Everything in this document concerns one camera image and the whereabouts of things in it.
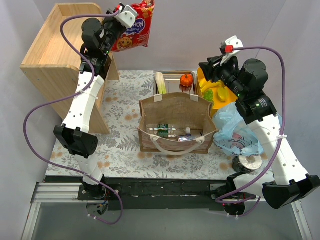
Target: green fruit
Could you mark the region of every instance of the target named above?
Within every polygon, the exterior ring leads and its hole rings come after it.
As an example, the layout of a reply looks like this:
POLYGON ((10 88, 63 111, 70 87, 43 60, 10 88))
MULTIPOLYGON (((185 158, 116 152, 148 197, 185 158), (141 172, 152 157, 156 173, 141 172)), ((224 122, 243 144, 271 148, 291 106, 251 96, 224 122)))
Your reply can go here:
POLYGON ((212 89, 208 89, 207 91, 204 92, 203 98, 209 102, 214 101, 214 92, 212 89))

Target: snack bag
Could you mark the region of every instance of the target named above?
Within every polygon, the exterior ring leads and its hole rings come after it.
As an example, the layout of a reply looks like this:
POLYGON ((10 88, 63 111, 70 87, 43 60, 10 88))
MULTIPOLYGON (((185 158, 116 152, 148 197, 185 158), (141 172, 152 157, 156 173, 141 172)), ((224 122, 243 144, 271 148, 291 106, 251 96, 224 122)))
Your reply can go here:
POLYGON ((155 0, 143 0, 132 4, 138 16, 132 28, 126 30, 112 47, 112 52, 121 52, 138 46, 148 47, 152 16, 154 14, 155 0))

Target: jute shopping bag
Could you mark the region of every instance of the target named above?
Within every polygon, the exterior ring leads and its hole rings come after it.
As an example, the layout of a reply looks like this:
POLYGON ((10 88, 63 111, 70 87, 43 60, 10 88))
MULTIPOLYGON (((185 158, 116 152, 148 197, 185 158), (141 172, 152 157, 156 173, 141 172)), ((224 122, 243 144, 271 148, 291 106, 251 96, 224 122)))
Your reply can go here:
POLYGON ((211 102, 197 95, 179 92, 155 95, 139 103, 141 152, 162 152, 174 156, 208 153, 217 130, 210 118, 211 102), (202 136, 188 141, 176 141, 148 133, 147 126, 159 124, 202 130, 202 136))

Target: white wall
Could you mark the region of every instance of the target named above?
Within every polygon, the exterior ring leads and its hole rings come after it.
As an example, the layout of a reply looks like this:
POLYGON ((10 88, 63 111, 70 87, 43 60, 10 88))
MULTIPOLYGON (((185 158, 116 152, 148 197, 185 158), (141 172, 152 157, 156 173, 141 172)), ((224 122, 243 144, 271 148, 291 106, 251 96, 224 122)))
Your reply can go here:
MULTIPOLYGON (((46 18, 55 0, 34 2, 46 18)), ((121 1, 93 2, 106 12, 121 1)), ((221 54, 220 43, 233 35, 247 45, 261 45, 284 3, 285 0, 155 0, 149 47, 116 53, 117 65, 120 70, 196 70, 199 62, 221 54)), ((257 51, 244 52, 240 58, 256 55, 257 51)))
MULTIPOLYGON (((36 182, 47 165, 29 150, 23 120, 45 99, 19 69, 44 23, 32 0, 0 0, 0 239, 18 240, 27 220, 36 182)), ((49 158, 60 118, 51 107, 30 118, 28 131, 36 149, 49 158)))
MULTIPOLYGON (((311 175, 320 176, 318 142, 320 89, 320 2, 286 1, 268 34, 264 46, 279 50, 286 66, 286 129, 292 149, 311 175)), ((265 92, 281 112, 281 68, 272 53, 260 51, 269 81, 265 92)), ((320 189, 302 200, 313 239, 320 239, 320 189)))

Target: plastic bag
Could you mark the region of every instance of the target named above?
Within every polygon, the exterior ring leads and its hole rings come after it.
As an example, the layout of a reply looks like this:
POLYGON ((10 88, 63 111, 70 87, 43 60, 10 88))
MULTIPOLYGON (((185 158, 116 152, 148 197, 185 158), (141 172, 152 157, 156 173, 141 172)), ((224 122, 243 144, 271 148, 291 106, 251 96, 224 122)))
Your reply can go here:
POLYGON ((213 136, 214 143, 228 156, 261 155, 264 152, 257 136, 246 125, 232 102, 219 109, 213 116, 219 132, 213 136))
POLYGON ((148 47, 152 17, 155 1, 143 0, 141 3, 132 4, 138 16, 132 28, 122 34, 112 47, 112 52, 121 52, 138 46, 148 47))

